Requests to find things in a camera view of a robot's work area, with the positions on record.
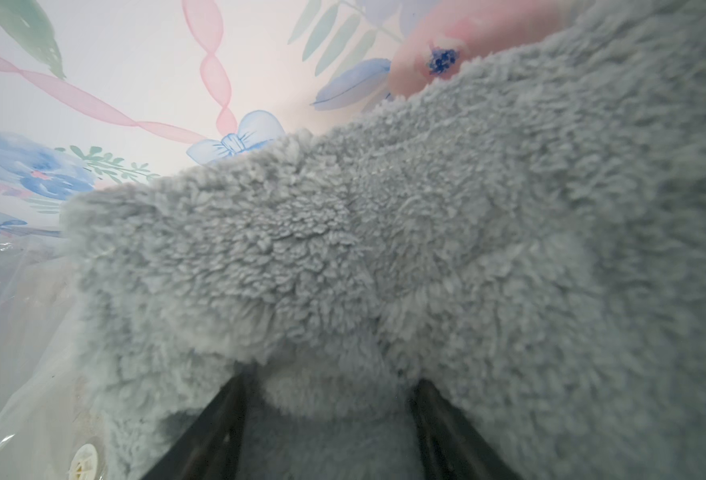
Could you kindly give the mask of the white round bag valve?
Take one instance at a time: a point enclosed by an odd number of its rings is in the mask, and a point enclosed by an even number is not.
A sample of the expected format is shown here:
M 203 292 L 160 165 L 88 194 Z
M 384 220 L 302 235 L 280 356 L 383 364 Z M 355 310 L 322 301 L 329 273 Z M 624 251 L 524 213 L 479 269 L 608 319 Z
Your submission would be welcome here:
M 68 468 L 67 479 L 100 480 L 102 469 L 98 449 L 92 443 L 85 443 L 74 453 Z

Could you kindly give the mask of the grey fleece blanket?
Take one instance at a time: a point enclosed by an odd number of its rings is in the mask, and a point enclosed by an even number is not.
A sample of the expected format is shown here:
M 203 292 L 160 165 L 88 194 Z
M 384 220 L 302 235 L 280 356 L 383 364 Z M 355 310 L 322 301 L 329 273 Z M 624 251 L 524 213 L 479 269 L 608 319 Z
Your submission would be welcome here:
M 420 478 L 421 379 L 522 479 L 706 479 L 706 1 L 599 1 L 61 223 L 112 479 L 242 372 L 242 479 Z

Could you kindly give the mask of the clear plastic vacuum bag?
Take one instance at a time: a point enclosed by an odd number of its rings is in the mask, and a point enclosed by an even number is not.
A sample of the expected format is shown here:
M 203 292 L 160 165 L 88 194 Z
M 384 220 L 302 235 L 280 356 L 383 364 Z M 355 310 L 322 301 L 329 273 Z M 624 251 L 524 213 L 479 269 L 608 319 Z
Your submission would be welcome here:
M 57 239 L 0 240 L 0 479 L 67 479 L 76 450 L 105 428 L 75 365 L 78 305 Z

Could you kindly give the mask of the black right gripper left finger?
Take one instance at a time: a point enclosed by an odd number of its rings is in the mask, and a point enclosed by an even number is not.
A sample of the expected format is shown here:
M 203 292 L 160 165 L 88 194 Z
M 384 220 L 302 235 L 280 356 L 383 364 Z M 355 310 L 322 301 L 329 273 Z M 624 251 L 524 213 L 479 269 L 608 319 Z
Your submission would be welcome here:
M 238 374 L 219 390 L 143 480 L 236 479 L 246 416 L 246 384 Z

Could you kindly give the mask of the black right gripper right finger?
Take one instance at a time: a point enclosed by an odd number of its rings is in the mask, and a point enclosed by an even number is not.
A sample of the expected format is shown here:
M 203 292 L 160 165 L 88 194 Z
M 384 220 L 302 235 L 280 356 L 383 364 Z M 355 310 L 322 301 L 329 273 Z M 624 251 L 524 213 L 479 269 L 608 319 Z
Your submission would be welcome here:
M 415 386 L 410 410 L 426 479 L 520 480 L 429 380 Z

